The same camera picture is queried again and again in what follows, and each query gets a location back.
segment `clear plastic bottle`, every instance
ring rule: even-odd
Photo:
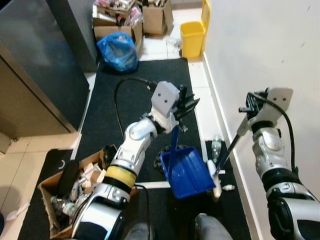
[[[217,164],[218,162],[218,158],[220,155],[220,151],[221,151],[221,137],[219,135],[215,135],[214,138],[212,139],[212,144],[211,144],[211,148],[212,148],[212,161],[214,164]]]

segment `white wall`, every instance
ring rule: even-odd
[[[293,88],[288,116],[301,181],[320,198],[319,0],[209,0],[211,19],[204,58],[222,107],[228,137],[244,115],[247,92]],[[279,125],[290,164],[283,118]],[[260,239],[270,234],[265,191],[255,170],[252,133],[235,150]]]

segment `blue plastic bag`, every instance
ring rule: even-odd
[[[97,42],[102,56],[110,67],[119,72],[132,72],[138,67],[134,41],[126,32],[118,31]]]

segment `white baseboard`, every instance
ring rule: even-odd
[[[205,71],[206,79],[208,80],[209,89],[211,92],[211,97],[212,97],[213,104],[214,104],[216,114],[218,117],[218,121],[219,121],[219,124],[221,127],[222,135],[223,135],[223,138],[225,140],[226,145],[229,146],[232,141],[233,136],[231,135],[229,128],[227,126],[226,116],[224,114],[221,101],[219,99],[219,94],[218,94],[217,88],[214,83],[212,72],[208,66],[208,59],[207,59],[205,52],[203,53],[203,56],[202,56],[202,63],[203,63],[203,68]],[[240,195],[240,198],[242,201],[242,206],[243,206],[243,210],[244,210],[247,224],[249,227],[249,231],[251,234],[251,239],[262,240],[263,237],[262,237],[262,233],[260,231],[259,225],[258,225],[256,213],[253,208],[252,199],[249,195],[249,190],[248,190],[247,186],[244,184],[243,173],[242,173],[241,168],[239,166],[238,157],[237,157],[237,154],[235,153],[235,151],[233,151],[230,154],[229,158],[231,161],[231,165],[233,167],[233,173],[234,173],[234,177],[235,177],[237,187],[239,190],[239,195]]]

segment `blue dustpan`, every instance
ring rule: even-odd
[[[207,167],[194,147],[177,150],[179,127],[172,131],[171,150],[161,154],[163,172],[177,199],[183,199],[216,187]]]

